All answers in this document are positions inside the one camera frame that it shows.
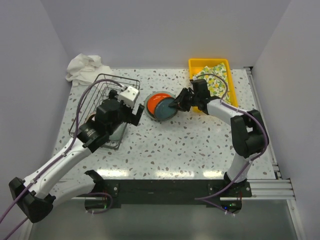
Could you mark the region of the light green floral plate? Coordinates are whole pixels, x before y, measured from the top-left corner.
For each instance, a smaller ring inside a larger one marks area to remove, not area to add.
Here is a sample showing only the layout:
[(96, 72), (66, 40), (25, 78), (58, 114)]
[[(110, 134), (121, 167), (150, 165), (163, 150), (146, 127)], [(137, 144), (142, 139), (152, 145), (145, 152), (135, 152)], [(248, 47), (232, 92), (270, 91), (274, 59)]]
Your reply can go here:
[(166, 91), (156, 91), (147, 96), (144, 101), (146, 115), (154, 121), (163, 122), (173, 118), (178, 110), (169, 105), (176, 96)]

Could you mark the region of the orange plate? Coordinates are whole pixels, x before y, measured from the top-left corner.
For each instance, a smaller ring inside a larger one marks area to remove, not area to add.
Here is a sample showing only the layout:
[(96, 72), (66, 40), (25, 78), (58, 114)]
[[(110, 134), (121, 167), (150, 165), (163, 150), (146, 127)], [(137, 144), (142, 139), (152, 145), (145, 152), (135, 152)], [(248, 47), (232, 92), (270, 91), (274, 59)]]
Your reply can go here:
[(172, 98), (172, 95), (169, 93), (164, 92), (155, 92), (151, 94), (147, 100), (147, 111), (151, 114), (152, 117), (154, 117), (156, 106), (160, 103), (160, 101), (166, 99), (166, 98)]

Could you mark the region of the dark teal plate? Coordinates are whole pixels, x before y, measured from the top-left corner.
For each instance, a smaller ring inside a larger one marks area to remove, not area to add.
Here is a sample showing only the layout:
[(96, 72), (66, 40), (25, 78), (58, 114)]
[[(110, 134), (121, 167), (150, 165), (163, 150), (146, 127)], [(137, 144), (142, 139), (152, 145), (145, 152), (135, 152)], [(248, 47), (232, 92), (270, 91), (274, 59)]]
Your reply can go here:
[(156, 105), (153, 115), (158, 121), (165, 121), (175, 116), (178, 111), (169, 106), (174, 100), (172, 97), (167, 97)]

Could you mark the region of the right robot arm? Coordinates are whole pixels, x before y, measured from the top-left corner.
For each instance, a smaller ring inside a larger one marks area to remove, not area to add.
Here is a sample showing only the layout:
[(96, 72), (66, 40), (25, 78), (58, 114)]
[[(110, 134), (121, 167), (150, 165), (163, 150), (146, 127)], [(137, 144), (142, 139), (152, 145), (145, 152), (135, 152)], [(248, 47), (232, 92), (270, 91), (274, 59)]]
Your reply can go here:
[(180, 94), (168, 105), (181, 112), (197, 107), (206, 115), (217, 117), (231, 127), (232, 145), (235, 155), (226, 179), (218, 192), (197, 201), (205, 201), (223, 192), (230, 197), (240, 190), (240, 184), (247, 180), (248, 171), (254, 160), (261, 157), (269, 145), (269, 137), (258, 110), (246, 111), (223, 101), (222, 97), (211, 96), (204, 79), (193, 80), (192, 88), (183, 88)]

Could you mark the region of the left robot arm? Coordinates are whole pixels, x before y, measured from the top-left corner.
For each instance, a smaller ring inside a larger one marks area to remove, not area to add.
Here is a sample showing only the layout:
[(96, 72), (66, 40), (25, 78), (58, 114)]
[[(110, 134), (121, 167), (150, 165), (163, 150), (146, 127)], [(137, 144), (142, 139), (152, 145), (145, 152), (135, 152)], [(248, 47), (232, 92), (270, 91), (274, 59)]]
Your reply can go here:
[(37, 223), (52, 211), (56, 199), (50, 195), (53, 186), (76, 164), (107, 143), (120, 125), (139, 124), (144, 106), (140, 104), (133, 114), (139, 94), (134, 87), (121, 92), (111, 90), (95, 114), (82, 125), (76, 125), (73, 137), (56, 156), (24, 179), (15, 177), (9, 182), (13, 204), (18, 205), (28, 220)]

